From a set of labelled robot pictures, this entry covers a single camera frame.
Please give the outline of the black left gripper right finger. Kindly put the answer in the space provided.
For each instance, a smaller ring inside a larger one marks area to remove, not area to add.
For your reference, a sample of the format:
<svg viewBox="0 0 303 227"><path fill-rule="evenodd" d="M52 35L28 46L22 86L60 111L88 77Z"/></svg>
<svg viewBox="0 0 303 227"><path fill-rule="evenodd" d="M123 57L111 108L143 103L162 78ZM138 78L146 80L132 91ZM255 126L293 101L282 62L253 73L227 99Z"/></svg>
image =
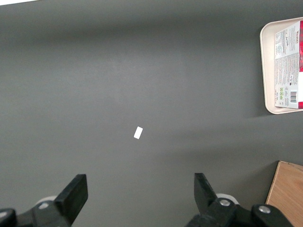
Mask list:
<svg viewBox="0 0 303 227"><path fill-rule="evenodd" d="M291 227L292 223L276 207L255 204L250 210L229 199L218 197L203 173L194 175L194 198L199 214L187 227Z"/></svg>

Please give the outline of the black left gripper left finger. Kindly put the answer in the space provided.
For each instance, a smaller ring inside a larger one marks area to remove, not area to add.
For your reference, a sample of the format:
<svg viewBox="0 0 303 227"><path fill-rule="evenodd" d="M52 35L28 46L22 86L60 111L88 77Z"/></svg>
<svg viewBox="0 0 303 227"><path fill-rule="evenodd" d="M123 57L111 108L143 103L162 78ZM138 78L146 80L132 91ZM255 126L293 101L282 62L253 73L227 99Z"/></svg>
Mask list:
<svg viewBox="0 0 303 227"><path fill-rule="evenodd" d="M57 195L39 200L28 211L0 210L2 227L71 227L88 199L87 175L76 175Z"/></svg>

